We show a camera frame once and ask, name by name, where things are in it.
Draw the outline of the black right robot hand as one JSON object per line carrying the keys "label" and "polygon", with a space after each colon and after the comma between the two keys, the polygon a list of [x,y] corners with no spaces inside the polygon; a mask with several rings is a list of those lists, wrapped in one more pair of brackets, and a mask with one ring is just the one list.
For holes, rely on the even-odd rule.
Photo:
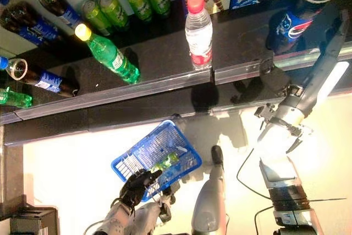
{"label": "black right robot hand", "polygon": [[320,56],[304,81],[300,85],[287,84],[282,87],[281,92],[286,97],[278,108],[274,110],[273,106],[267,104],[258,108],[256,115],[264,117],[264,111],[267,111],[266,118],[272,123],[275,119],[288,121],[297,118],[302,121],[316,104],[324,101],[349,67],[349,62],[338,60],[348,27],[349,14],[347,10],[343,10],[332,27],[333,36],[320,49]]}

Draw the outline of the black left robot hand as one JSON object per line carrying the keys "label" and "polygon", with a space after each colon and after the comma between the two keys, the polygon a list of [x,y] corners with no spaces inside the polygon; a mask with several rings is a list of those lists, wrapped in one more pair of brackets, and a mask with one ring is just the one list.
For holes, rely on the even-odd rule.
{"label": "black left robot hand", "polygon": [[141,202],[145,191],[161,174],[162,170],[151,172],[140,169],[129,177],[123,185],[119,194],[119,201],[131,209],[134,208]]}

